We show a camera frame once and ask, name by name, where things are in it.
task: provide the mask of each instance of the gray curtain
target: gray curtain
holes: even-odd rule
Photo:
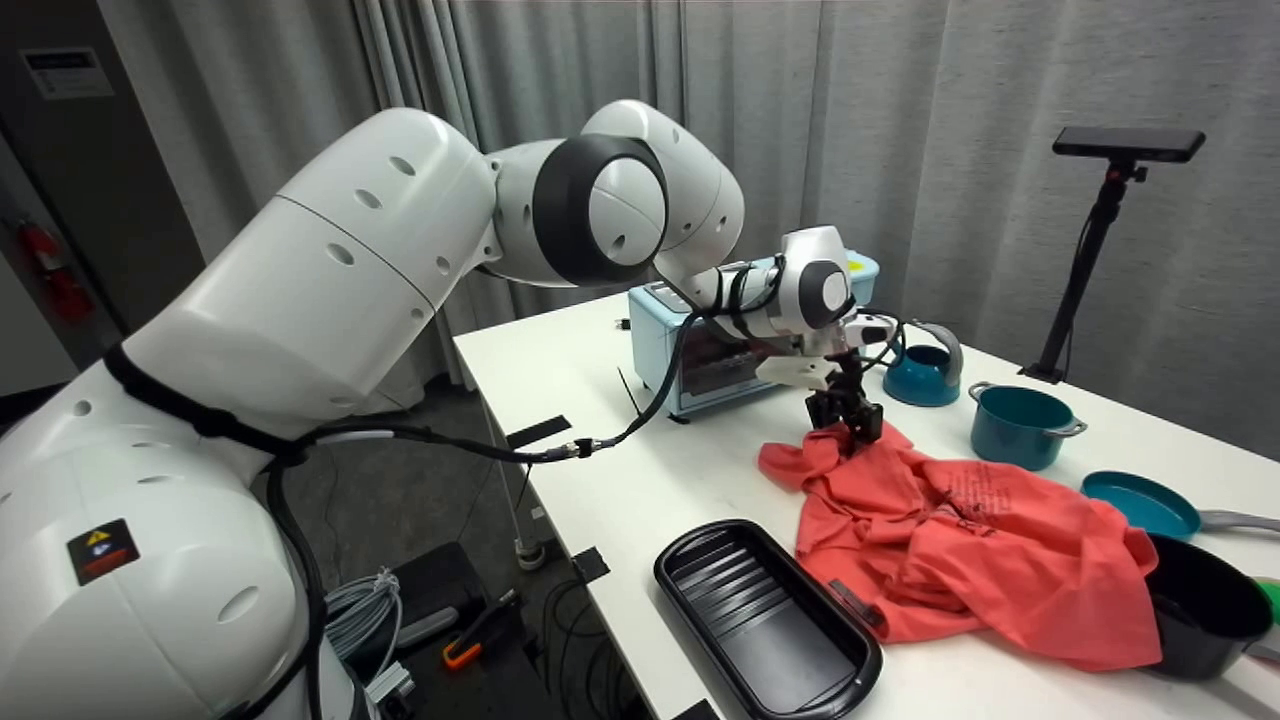
[[[240,24],[236,44],[204,48],[200,36],[224,32],[216,16],[248,8],[264,16]],[[164,4],[124,0],[104,12],[124,32],[124,20],[156,24]],[[376,12],[400,20],[400,32],[376,40],[388,28]],[[268,68],[292,96],[256,116],[192,116],[156,112],[140,92],[152,128],[236,136],[244,124],[312,116],[284,144],[304,160],[368,104],[420,104],[480,148],[504,148],[564,136],[596,104],[640,96],[736,168],[748,192],[740,256],[776,248],[788,228],[836,224],[880,256],[880,304],[1016,360],[1048,332],[1100,180],[1100,164],[1048,152],[1056,128],[1204,128],[1196,164],[1156,164],[1132,188],[1080,312],[1072,380],[1280,456],[1272,0],[324,0],[272,12],[172,0],[168,16],[192,32],[148,36],[152,60],[208,80],[220,64],[260,68],[276,56]],[[280,60],[300,48],[328,60]],[[256,72],[240,80],[244,92],[264,88]],[[224,164],[240,176],[260,168],[248,172],[252,200],[288,172],[280,164],[272,176],[240,148]],[[468,288],[452,320],[472,328],[544,304],[556,296],[520,304],[488,284]]]

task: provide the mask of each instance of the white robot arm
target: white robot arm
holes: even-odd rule
[[[572,140],[496,156],[396,108],[292,176],[120,356],[292,440],[352,416],[472,268],[520,284],[656,268],[716,308],[740,228],[732,172],[656,108],[620,100]],[[248,492],[268,456],[200,436],[108,364],[16,424],[0,440],[0,708],[176,720],[260,700],[308,636],[296,560]],[[352,684],[328,668],[324,716],[348,716]],[[264,716],[300,712],[288,688]]]

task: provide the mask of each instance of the table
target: table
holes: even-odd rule
[[[504,432],[568,416],[580,436],[612,436],[632,420],[624,380],[648,400],[632,372],[632,340],[620,328],[624,296],[560,308],[548,316],[460,336],[460,356]],[[964,384],[1016,376],[1008,360],[968,348]],[[904,428],[928,456],[972,456],[972,400],[908,408],[880,392],[888,424]],[[1156,476],[1200,508],[1244,508],[1280,516],[1280,464],[1212,436],[1176,428],[1148,412],[1060,388],[1088,424],[1044,472],[1080,488],[1096,468]],[[804,392],[772,392],[692,424],[652,420],[628,444],[580,464],[532,468],[568,552],[600,548],[612,564],[592,596],[612,624],[652,708],[676,716],[704,700],[704,684],[676,636],[652,608],[652,560],[680,532],[744,516],[792,548],[800,500],[756,472],[764,440],[808,432]],[[1280,576],[1280,544],[1196,536],[1248,576]],[[860,716],[1272,716],[1280,712],[1280,668],[1240,660],[1216,684],[1176,684],[1148,672],[1088,676],[1012,656],[980,636],[884,648],[884,676]]]

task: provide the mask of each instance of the black stand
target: black stand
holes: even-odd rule
[[[1076,260],[1072,260],[1068,292],[1056,304],[1056,316],[1052,316],[1052,328],[1048,328],[1040,360],[1028,364],[1024,376],[1040,376],[1048,384],[1064,380],[1060,352],[1064,352],[1064,344],[1072,336],[1072,320],[1076,320],[1076,308],[1084,300],[1092,264],[1096,264],[1096,256],[1100,256],[1100,248],[1108,240],[1108,228],[1120,216],[1120,200],[1124,200],[1128,180],[1136,180],[1136,184],[1148,180],[1148,168],[1140,168],[1128,156],[1112,156],[1104,188],[1096,192],[1092,212],[1088,212],[1088,220],[1080,228],[1080,248],[1076,248]]]

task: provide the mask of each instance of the red towel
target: red towel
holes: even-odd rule
[[[988,628],[1092,672],[1160,660],[1156,548],[1108,504],[1012,464],[928,460],[896,428],[856,456],[832,432],[764,444],[760,468],[808,492],[796,560],[872,604],[884,640]]]

